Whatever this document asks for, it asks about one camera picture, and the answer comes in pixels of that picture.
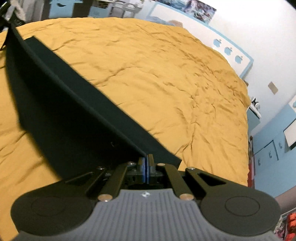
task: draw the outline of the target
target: yellow bedsheet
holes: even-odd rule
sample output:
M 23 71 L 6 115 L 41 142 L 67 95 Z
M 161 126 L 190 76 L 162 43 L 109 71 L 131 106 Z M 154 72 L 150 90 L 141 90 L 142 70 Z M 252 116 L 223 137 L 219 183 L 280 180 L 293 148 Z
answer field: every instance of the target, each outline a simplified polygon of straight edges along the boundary
M 244 82 L 187 30 L 135 19 L 79 18 L 30 23 L 35 35 L 182 159 L 247 185 Z M 0 42 L 5 33 L 0 34 Z M 0 236 L 17 231 L 10 207 L 21 194 L 59 178 L 19 128 L 0 52 Z

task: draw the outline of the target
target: wrinkled fabric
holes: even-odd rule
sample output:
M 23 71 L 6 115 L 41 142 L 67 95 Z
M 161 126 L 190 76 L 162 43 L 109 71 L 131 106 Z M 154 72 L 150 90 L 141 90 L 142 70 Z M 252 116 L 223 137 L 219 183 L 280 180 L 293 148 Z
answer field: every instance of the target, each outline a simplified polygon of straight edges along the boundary
M 187 30 L 119 18 L 50 19 L 18 30 L 24 39 L 41 40 L 181 158 L 180 170 L 195 166 L 247 185 L 246 85 L 221 54 Z M 10 218 L 14 200 L 59 177 L 18 124 L 5 51 L 0 113 L 0 236 L 7 241 L 17 234 Z

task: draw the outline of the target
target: poster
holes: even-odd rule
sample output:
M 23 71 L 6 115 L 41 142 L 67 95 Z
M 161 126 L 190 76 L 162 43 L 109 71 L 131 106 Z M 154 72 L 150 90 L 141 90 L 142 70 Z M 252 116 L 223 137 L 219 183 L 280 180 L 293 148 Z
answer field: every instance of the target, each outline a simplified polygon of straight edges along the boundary
M 184 13 L 187 13 L 194 18 L 208 24 L 213 18 L 216 9 L 199 0 L 155 0 L 163 3 Z

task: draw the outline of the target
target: apple-shaped cutout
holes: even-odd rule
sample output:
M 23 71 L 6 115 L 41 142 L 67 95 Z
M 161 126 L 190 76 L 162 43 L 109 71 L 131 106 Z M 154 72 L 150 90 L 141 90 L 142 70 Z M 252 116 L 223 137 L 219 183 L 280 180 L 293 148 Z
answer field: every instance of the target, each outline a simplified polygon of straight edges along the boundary
M 221 44 L 221 40 L 219 39 L 214 39 L 214 45 L 219 48 L 220 47 L 220 44 Z
M 242 56 L 235 56 L 235 62 L 237 62 L 238 64 L 240 64 L 242 62 Z
M 228 48 L 228 47 L 226 47 L 226 48 L 224 49 L 224 53 L 226 53 L 227 55 L 231 55 L 231 52 L 232 52 L 232 48 Z

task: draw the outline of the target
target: yellow blanket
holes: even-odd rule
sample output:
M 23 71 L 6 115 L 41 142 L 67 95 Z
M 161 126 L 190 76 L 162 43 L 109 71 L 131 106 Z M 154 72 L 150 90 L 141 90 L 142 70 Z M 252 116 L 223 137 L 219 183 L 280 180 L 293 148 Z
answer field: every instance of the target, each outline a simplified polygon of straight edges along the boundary
M 195 166 L 247 185 L 246 85 L 187 30 L 119 18 L 46 20 L 18 30 L 24 39 L 35 35 L 181 158 L 180 170 Z M 17 234 L 14 200 L 59 178 L 18 125 L 4 51 L 0 113 L 0 236 L 7 241 Z

